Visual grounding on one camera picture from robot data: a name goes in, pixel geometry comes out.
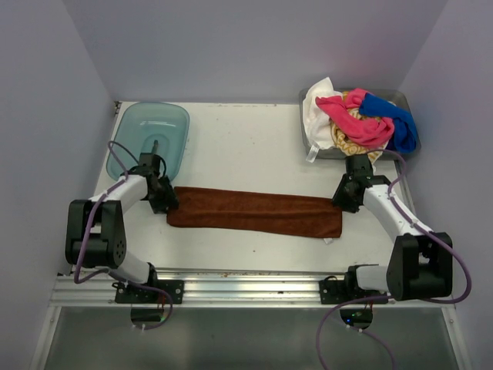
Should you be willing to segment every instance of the white table surface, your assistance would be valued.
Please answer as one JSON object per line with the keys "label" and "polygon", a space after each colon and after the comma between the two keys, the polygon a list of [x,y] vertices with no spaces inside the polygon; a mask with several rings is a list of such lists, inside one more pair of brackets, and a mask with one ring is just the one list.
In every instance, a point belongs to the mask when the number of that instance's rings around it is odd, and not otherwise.
{"label": "white table surface", "polygon": [[[122,103],[116,127],[125,109]],[[343,160],[305,161],[298,105],[177,103],[190,114],[183,161],[173,186],[332,197]],[[95,193],[114,181],[106,160]],[[396,176],[393,161],[376,174]],[[397,194],[401,195],[399,186]],[[124,216],[127,248],[157,268],[242,271],[344,272],[353,264],[387,264],[393,241],[363,207],[344,213],[340,239],[322,240],[246,230],[177,228],[147,202]]]}

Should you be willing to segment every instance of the metal tray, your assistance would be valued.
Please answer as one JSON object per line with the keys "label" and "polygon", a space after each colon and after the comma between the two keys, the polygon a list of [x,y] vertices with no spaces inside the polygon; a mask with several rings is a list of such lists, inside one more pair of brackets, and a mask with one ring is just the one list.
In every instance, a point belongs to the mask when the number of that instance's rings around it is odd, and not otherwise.
{"label": "metal tray", "polygon": [[[337,91],[347,91],[352,90],[353,88],[341,88],[336,89]],[[303,89],[300,91],[300,123],[301,123],[301,138],[303,140],[303,144],[305,146],[305,150],[308,154],[310,152],[310,144],[308,143],[307,134],[305,133],[305,128],[303,125],[303,101],[307,96],[308,89]],[[386,99],[389,102],[393,102],[399,108],[405,109],[408,112],[411,111],[409,108],[409,104],[407,103],[406,96],[397,90],[391,89],[369,89],[369,93],[378,96],[379,98]],[[411,158],[415,156],[421,148],[421,143],[419,141],[419,136],[416,138],[416,149],[412,153],[401,153],[404,158]],[[338,148],[331,148],[327,150],[320,150],[317,154],[317,159],[321,160],[342,160],[346,157],[346,154],[342,153]],[[380,157],[380,160],[395,160],[391,154],[383,153]]]}

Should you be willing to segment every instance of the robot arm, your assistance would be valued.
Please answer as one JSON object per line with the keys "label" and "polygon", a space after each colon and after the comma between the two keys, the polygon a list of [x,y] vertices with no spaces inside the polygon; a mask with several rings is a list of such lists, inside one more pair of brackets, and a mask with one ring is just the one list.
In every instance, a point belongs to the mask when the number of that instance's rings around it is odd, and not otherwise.
{"label": "robot arm", "polygon": [[[388,194],[390,181],[373,175],[370,160],[365,154],[346,158],[346,174],[334,194],[333,203],[344,211],[355,213],[365,206],[382,224],[394,241],[388,266],[352,266],[345,277],[347,290],[386,291],[398,301],[446,297],[452,289],[452,256],[428,236],[431,228],[420,222],[397,195]],[[413,219],[413,224],[399,213],[391,198]],[[434,234],[452,245],[446,233]]]}
{"label": "robot arm", "polygon": [[[155,268],[126,248],[123,214],[140,200],[148,200],[155,214],[178,207],[169,178],[159,177],[161,161],[155,153],[141,153],[139,164],[129,171],[126,182],[104,199],[91,225],[83,267],[109,268],[122,279],[156,286]],[[89,212],[101,195],[70,203],[65,242],[65,259],[70,264],[77,262]]]}

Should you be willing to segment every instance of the white cloth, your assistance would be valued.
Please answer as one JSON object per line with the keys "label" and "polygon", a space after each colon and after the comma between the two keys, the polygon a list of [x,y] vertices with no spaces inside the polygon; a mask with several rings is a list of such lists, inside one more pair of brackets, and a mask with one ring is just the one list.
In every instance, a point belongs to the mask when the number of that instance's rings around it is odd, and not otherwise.
{"label": "white cloth", "polygon": [[315,160],[318,150],[335,147],[330,134],[329,116],[315,103],[317,97],[328,98],[330,96],[342,96],[342,92],[334,91],[332,82],[327,77],[311,86],[303,101],[303,125],[308,143],[311,145],[307,156],[308,162]]}

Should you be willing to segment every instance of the teal plastic basin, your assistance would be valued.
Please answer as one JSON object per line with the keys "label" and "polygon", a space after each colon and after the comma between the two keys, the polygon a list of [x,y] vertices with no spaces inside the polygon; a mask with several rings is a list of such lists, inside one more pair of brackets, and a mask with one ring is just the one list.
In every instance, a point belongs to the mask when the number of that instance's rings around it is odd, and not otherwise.
{"label": "teal plastic basin", "polygon": [[[189,122],[189,114],[181,106],[137,103],[123,113],[114,140],[126,146],[137,159],[141,153],[151,153],[157,140],[156,154],[166,161],[166,175],[172,180],[182,163]],[[125,150],[117,146],[114,149],[127,169],[136,165]],[[106,172],[114,180],[122,174],[122,168],[112,156],[106,161]]]}

